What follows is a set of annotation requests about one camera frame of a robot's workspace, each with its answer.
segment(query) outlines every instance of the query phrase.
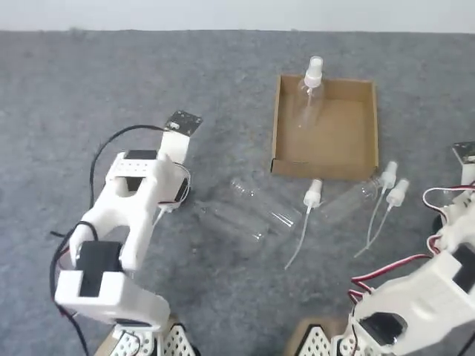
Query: cardboard box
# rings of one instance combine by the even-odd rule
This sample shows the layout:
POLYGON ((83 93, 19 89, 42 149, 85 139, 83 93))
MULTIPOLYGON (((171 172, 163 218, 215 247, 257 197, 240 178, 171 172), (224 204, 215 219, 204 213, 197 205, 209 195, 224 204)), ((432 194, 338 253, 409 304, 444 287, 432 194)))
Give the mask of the cardboard box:
POLYGON ((364 180, 378 167, 378 119, 373 82, 324 80, 324 107, 303 130, 292 109, 301 76, 281 76, 275 97, 270 170, 300 178, 364 180))

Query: empty bottle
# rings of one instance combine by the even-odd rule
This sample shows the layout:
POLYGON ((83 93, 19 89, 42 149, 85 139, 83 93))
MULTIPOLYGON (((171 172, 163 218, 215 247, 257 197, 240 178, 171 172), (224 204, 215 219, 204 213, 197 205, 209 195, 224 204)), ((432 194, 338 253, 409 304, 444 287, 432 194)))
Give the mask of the empty bottle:
POLYGON ((377 177, 360 182, 327 203, 315 209, 312 224, 316 228, 328 228, 341 222, 366 202, 374 202, 378 196, 381 183, 377 177))
POLYGON ((313 56, 305 77, 298 83, 294 102, 294 117, 299 128, 316 124, 321 114, 324 103, 324 85, 321 81, 323 63, 321 57, 313 56))
POLYGON ((203 227, 231 239, 244 257, 258 251, 269 235, 266 220, 228 202, 197 201, 194 212, 203 227))
POLYGON ((279 199, 276 193, 260 189, 253 179, 236 177, 231 180, 230 188, 241 205, 265 217, 276 232, 290 234, 301 219, 300 211, 279 199))

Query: gray carpet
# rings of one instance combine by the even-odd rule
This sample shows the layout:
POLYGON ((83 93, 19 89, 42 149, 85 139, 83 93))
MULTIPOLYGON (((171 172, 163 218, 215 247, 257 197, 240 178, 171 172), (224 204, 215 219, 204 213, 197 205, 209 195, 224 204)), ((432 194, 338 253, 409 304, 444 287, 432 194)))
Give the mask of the gray carpet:
MULTIPOLYGON (((1 353, 81 354, 49 298, 48 265, 58 240, 48 232, 67 231, 82 216, 88 166, 104 138, 133 123, 163 124, 179 108, 205 120, 186 161, 194 193, 154 232, 137 282, 170 302, 203 355, 279 355, 302 317, 347 314, 352 271, 423 251, 433 214, 421 193, 459 181, 450 146, 475 138, 474 58, 469 35, 0 33, 1 353), (267 170, 276 77, 301 73, 315 53, 328 77, 376 81, 381 162, 400 162, 400 174, 411 180, 407 200, 364 258, 353 255, 369 206, 324 234, 310 229, 288 272, 282 267, 296 237, 273 254, 229 263, 232 252, 221 248, 226 236, 200 229, 193 200, 239 171, 267 170)), ((153 148, 159 140, 140 132, 111 145, 97 185, 116 152, 153 148)), ((270 179, 301 207, 308 179, 270 179)), ((324 197, 350 186, 325 182, 324 197)), ((78 320, 95 349, 108 327, 78 320)), ((454 355, 469 331, 458 329, 418 355, 454 355)))

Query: perforated base plate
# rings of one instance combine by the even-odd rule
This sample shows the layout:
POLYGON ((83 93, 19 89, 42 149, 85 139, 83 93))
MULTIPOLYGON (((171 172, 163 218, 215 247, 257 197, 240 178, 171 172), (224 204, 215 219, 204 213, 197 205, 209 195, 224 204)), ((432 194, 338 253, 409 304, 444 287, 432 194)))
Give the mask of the perforated base plate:
POLYGON ((298 350, 298 356, 330 356, 330 341, 320 326, 313 326, 298 350))
POLYGON ((181 325, 173 325, 171 328, 165 339, 163 354, 165 356, 196 356, 181 325))
POLYGON ((361 347, 361 341, 358 342, 356 346, 355 337, 353 335, 342 338, 335 337, 333 343, 340 348, 341 356, 381 356, 380 353, 375 352, 372 347, 364 346, 361 347))
POLYGON ((123 332, 116 347, 112 350, 111 356, 135 355, 138 352, 139 347, 140 339, 138 336, 132 333, 123 332))
POLYGON ((110 353, 111 356, 197 356, 180 324, 172 326, 164 343, 156 342, 151 332, 114 331, 113 337, 118 338, 119 342, 110 353))

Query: black wire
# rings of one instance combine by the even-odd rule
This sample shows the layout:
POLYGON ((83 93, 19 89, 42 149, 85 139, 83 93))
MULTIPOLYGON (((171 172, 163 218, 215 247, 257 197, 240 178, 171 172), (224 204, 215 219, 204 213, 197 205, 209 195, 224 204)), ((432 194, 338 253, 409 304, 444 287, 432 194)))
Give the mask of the black wire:
MULTIPOLYGON (((353 311, 351 312, 351 316, 355 317, 355 307, 353 307, 353 311)), ((356 351, 358 350, 358 337, 356 336, 356 330, 355 330, 355 326, 353 324, 351 325, 351 330, 353 331, 353 336, 355 337, 355 347, 353 348, 353 352, 351 353, 351 356, 355 356, 356 351)))
POLYGON ((467 342, 465 343, 465 345, 462 347, 462 349, 460 350, 460 352, 457 354, 457 356, 463 356, 465 355, 465 353, 468 351, 468 349, 472 346, 472 344, 474 343, 475 341, 475 332, 472 334, 472 336, 470 336, 470 338, 467 340, 467 342))
POLYGON ((73 316, 62 306, 60 306, 56 301, 54 300, 54 295, 56 293, 56 265, 58 264, 59 258, 61 257, 62 251, 66 244, 68 243, 69 239, 73 235, 74 230, 79 225, 86 225, 89 227, 94 235, 94 239, 97 240, 97 231, 94 228, 94 226, 87 221, 79 221, 66 235, 65 238, 59 243, 58 247, 54 251, 53 258, 51 259, 51 264, 50 264, 50 295, 51 295, 51 300, 53 301, 54 305, 57 307, 59 312, 62 315, 65 315, 66 318, 69 320, 69 322, 73 325, 74 329, 76 330, 77 336, 79 338, 79 341, 81 342, 82 350, 84 351, 86 356, 89 356, 89 350, 88 350, 88 344, 86 343, 86 340, 84 338, 84 334, 82 333, 81 327, 77 323, 77 321, 74 320, 73 316))
POLYGON ((92 208, 94 206, 94 171, 96 170, 96 163, 97 163, 97 160, 99 159, 100 154, 102 153, 102 151, 104 151, 105 146, 107 146, 109 143, 114 141, 120 135, 125 134, 128 131, 137 130, 140 128, 146 128, 146 129, 155 130, 155 131, 165 131, 164 128, 161 128, 155 125, 132 125, 132 126, 128 126, 127 128, 123 128, 122 130, 117 131, 114 135, 109 137, 107 141, 105 141, 103 144, 99 146, 99 149, 97 150, 96 154, 94 154, 94 158, 92 159, 92 162, 91 162, 91 169, 89 170, 89 190, 90 190, 89 208, 92 208))

